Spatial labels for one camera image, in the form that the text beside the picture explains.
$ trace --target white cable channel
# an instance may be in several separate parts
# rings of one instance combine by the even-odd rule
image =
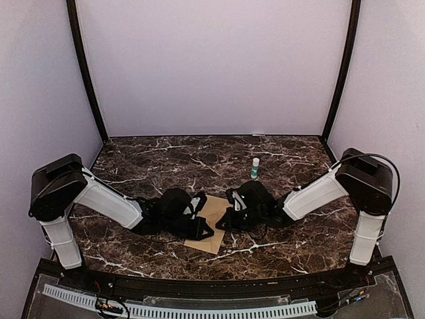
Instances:
[[[94,308],[96,297],[94,295],[74,292],[65,288],[44,285],[42,292],[51,298],[66,302],[79,308],[96,311]],[[300,302],[299,304],[288,304],[283,306],[237,309],[237,310],[191,310],[144,306],[126,303],[130,311],[130,318],[152,318],[152,319],[282,319],[296,318],[308,314],[317,314],[316,302]]]

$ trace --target small bottle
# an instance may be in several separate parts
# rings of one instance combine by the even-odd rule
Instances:
[[[251,178],[256,179],[258,177],[258,166],[260,165],[260,159],[254,158],[252,160],[252,171],[251,171]]]

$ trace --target curved black edge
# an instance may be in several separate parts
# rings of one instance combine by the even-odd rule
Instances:
[[[357,24],[359,22],[361,0],[352,0],[350,21],[348,24],[347,39],[345,40],[344,53],[339,69],[337,85],[333,93],[331,107],[327,115],[325,128],[321,137],[327,142],[332,131],[332,126],[337,116],[337,111],[341,97],[344,91],[345,80],[347,79],[348,69],[350,66],[351,55],[353,54],[354,40],[356,37]]]
[[[287,136],[287,137],[306,137],[320,138],[320,135],[315,134],[168,134],[168,135],[126,135],[126,136],[110,136],[110,139],[116,138],[174,138],[178,136],[252,136],[267,138],[270,136]]]
[[[72,38],[74,40],[78,64],[80,65],[82,81],[84,83],[84,87],[86,88],[87,98],[92,109],[94,121],[98,127],[99,135],[102,141],[105,143],[108,141],[109,137],[106,131],[105,123],[100,113],[98,101],[96,100],[92,78],[90,77],[90,72],[88,70],[86,54],[84,53],[84,47],[82,44],[81,30],[80,24],[78,22],[78,13],[75,0],[66,0],[66,6],[68,7],[69,23],[71,26]]]
[[[400,275],[394,263],[392,256],[375,259],[371,263],[373,276],[392,271],[396,277],[398,287],[409,318],[413,318],[412,309],[403,287]],[[237,298],[258,298],[267,296],[285,296],[289,295],[291,300],[308,298],[316,300],[318,303],[329,302],[329,299],[335,299],[337,292],[327,288],[318,282],[332,282],[336,279],[345,279],[347,273],[343,268],[318,272],[313,274],[302,274],[299,276],[287,276],[259,280],[230,280],[230,281],[195,281],[195,280],[168,280],[142,278],[136,276],[125,276],[120,274],[111,274],[96,270],[80,269],[76,270],[76,276],[72,275],[72,270],[66,277],[61,277],[63,272],[61,266],[53,261],[41,259],[34,275],[33,284],[27,296],[25,309],[22,319],[26,318],[31,300],[33,298],[35,286],[40,274],[53,276],[60,279],[60,284],[75,288],[73,284],[79,284],[78,278],[84,277],[90,280],[96,280],[102,287],[102,293],[112,298],[123,298],[132,300],[143,300],[146,296],[159,296],[169,298],[189,298],[189,299],[237,299]],[[72,279],[72,284],[68,282],[68,277]],[[374,284],[374,278],[371,278],[371,284]]]

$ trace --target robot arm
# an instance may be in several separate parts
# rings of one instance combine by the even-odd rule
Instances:
[[[392,171],[381,161],[362,155],[353,148],[346,150],[341,159],[344,162],[277,202],[257,181],[229,189],[228,199],[234,208],[228,209],[217,228],[249,230],[257,223],[287,227],[317,208],[349,196],[359,211],[350,261],[367,265],[392,207]]]
[[[206,202],[204,193],[193,198],[181,189],[168,189],[160,199],[145,201],[127,197],[96,178],[70,154],[33,174],[30,216],[42,225],[65,269],[82,265],[65,211],[73,203],[87,206],[138,235],[166,230],[176,236],[201,240],[214,235],[197,213]]]

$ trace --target wire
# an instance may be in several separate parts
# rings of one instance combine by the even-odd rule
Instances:
[[[360,282],[356,285],[356,287],[355,288],[353,288],[353,289],[351,289],[348,293],[346,293],[346,294],[344,294],[341,298],[339,298],[337,301],[335,301],[334,303],[332,303],[332,304],[330,304],[329,306],[326,306],[326,307],[323,307],[323,308],[320,308],[320,309],[317,309],[317,311],[322,311],[322,312],[333,312],[333,311],[336,311],[336,310],[338,310],[338,309],[341,309],[342,307],[344,307],[344,306],[346,306],[346,305],[348,305],[348,304],[350,304],[350,302],[347,302],[348,300],[350,300],[350,299],[352,299],[352,298],[355,298],[355,297],[358,297],[358,296],[362,296],[364,293],[365,293],[365,291],[368,289],[368,287],[369,287],[369,285],[370,285],[370,280],[369,280],[369,278],[367,278],[367,277],[365,277],[364,278],[366,281],[367,281],[367,287],[365,288],[365,289],[363,289],[362,291],[360,291],[360,293],[358,293],[356,296],[354,296],[354,297],[350,297],[350,298],[347,298],[347,297],[349,297],[356,289],[358,289],[358,287],[360,287],[360,285],[361,285],[361,283],[362,283],[362,280],[360,280]],[[341,301],[343,301],[344,300],[344,303],[342,303],[341,305],[339,305],[338,307],[336,307],[336,308],[332,308],[332,309],[330,309],[331,307],[333,307],[333,306],[335,306],[336,304],[338,304],[338,303],[340,303]]]
[[[119,300],[119,299],[117,299],[117,298],[111,298],[111,297],[109,297],[109,296],[106,296],[105,294],[101,294],[101,293],[98,293],[98,294],[96,294],[95,292],[92,292],[92,291],[89,291],[89,290],[86,290],[86,289],[83,289],[83,288],[81,288],[81,287],[79,287],[79,286],[77,286],[76,284],[74,284],[73,283],[73,281],[72,280],[70,280],[69,279],[69,277],[65,274],[65,270],[63,270],[62,272],[61,272],[61,275],[63,275],[63,277],[71,284],[71,286],[73,286],[75,289],[77,289],[77,290],[81,290],[81,291],[83,291],[83,292],[87,292],[87,293],[89,293],[89,294],[95,294],[96,295],[96,298],[97,299],[99,299],[99,297],[100,298],[103,298],[103,299],[105,299],[106,300],[106,303],[108,303],[108,301],[109,300],[112,300],[112,301],[115,301],[115,302],[117,302],[118,304],[120,304],[122,307],[123,307],[123,309],[126,311],[126,314],[127,314],[127,319],[130,319],[130,310],[128,310],[128,307],[126,306],[126,304],[124,304],[121,300]]]
[[[264,239],[264,237],[267,235],[267,233],[268,233],[268,226],[266,224],[265,227],[264,227],[264,234],[260,238],[252,236],[251,233],[248,233],[248,235],[250,235],[251,239],[254,239],[255,241],[261,241],[262,239]]]
[[[340,285],[333,285],[333,284],[328,284],[327,282],[324,282],[324,281],[321,281],[321,282],[316,282],[316,284],[323,284],[323,285],[325,285],[325,286],[328,286],[328,287],[331,287],[331,288],[333,288],[333,289],[342,289],[342,288],[345,288],[345,287],[347,287],[348,286],[348,284],[350,284],[350,282],[351,282],[352,280],[351,279],[349,279],[345,284],[340,284]]]
[[[99,293],[102,293],[102,291],[100,290],[99,282],[95,281],[94,284],[96,285],[96,287],[98,287]]]
[[[170,241],[154,241],[153,238],[157,237],[158,235],[152,235],[151,236],[151,242],[152,243],[157,243],[157,244],[169,244],[169,243],[174,243],[175,241],[178,241],[180,238],[176,238],[176,239],[172,239]]]
[[[340,299],[338,299],[337,301],[335,301],[334,303],[330,304],[329,306],[317,309],[317,311],[323,311],[325,309],[329,309],[332,306],[335,306],[336,304],[340,303],[340,301],[342,301],[343,299],[346,299],[346,297],[348,297],[350,294],[352,294],[356,289],[358,289],[358,287],[360,286],[360,283],[358,285],[356,285],[356,287],[354,287],[353,289],[351,289],[348,293],[344,294]]]
[[[53,245],[53,243],[49,240],[49,237],[46,235],[44,236],[44,240],[46,241],[46,243],[48,243],[50,246]]]
[[[119,318],[122,315],[122,313],[124,312],[123,310],[121,311],[121,313],[115,312],[114,313],[115,315],[105,313],[104,306],[106,306],[106,310],[110,311],[110,312],[111,312],[111,310],[109,310],[109,308],[113,308],[113,306],[109,305],[109,301],[110,301],[110,299],[105,299],[105,302],[102,302],[99,298],[96,298],[96,306],[98,308],[96,308],[96,306],[95,306],[95,309],[99,310],[99,312],[96,312],[96,314],[103,319]]]

